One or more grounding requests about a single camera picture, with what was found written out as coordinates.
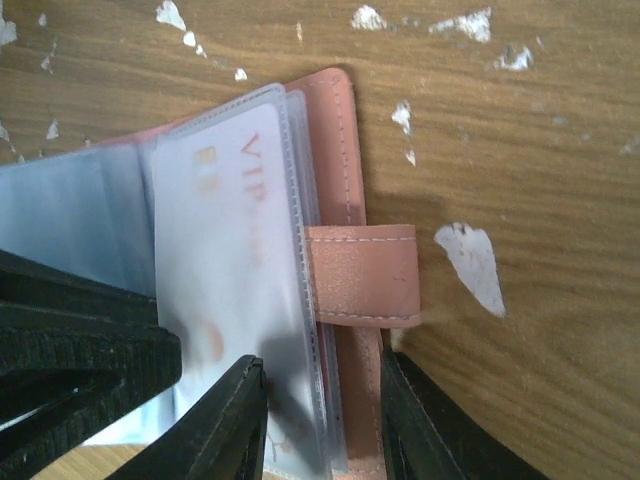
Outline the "pale pink card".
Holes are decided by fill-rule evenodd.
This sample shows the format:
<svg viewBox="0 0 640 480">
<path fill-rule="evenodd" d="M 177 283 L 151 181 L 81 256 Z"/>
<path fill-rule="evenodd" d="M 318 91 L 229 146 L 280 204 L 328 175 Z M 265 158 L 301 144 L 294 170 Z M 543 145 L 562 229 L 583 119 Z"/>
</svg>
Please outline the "pale pink card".
<svg viewBox="0 0 640 480">
<path fill-rule="evenodd" d="M 183 344 L 184 415 L 242 355 L 264 362 L 267 469 L 329 473 L 303 225 L 314 211 L 304 100 L 265 103 L 162 142 L 152 160 L 160 322 Z"/>
</svg>

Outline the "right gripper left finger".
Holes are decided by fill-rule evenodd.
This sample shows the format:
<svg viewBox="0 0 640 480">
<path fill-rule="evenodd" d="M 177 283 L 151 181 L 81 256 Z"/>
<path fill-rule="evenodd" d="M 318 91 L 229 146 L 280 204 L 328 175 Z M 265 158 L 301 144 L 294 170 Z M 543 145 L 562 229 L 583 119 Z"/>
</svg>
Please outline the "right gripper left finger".
<svg viewBox="0 0 640 480">
<path fill-rule="evenodd" d="M 164 435 L 111 479 L 260 479 L 268 422 L 263 360 L 240 357 Z"/>
</svg>

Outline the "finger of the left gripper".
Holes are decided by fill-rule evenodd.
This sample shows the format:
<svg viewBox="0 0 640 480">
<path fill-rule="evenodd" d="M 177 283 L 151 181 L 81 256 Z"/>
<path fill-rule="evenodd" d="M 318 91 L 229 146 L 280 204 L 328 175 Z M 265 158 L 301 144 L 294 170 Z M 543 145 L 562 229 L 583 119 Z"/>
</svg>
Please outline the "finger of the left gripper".
<svg viewBox="0 0 640 480">
<path fill-rule="evenodd" d="M 1 252 L 1 336 L 163 340 L 155 300 Z"/>
<path fill-rule="evenodd" d="M 2 478 L 32 478 L 180 374 L 180 341 L 162 328 L 2 328 Z"/>
</svg>

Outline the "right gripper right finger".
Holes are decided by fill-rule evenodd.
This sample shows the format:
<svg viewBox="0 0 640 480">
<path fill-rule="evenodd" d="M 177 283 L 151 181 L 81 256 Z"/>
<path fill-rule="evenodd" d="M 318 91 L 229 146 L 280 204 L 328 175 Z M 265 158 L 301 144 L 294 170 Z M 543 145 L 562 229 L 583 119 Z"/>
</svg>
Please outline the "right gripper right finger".
<svg viewBox="0 0 640 480">
<path fill-rule="evenodd" d="M 406 354 L 381 356 L 382 438 L 389 479 L 543 479 L 491 436 Z"/>
</svg>

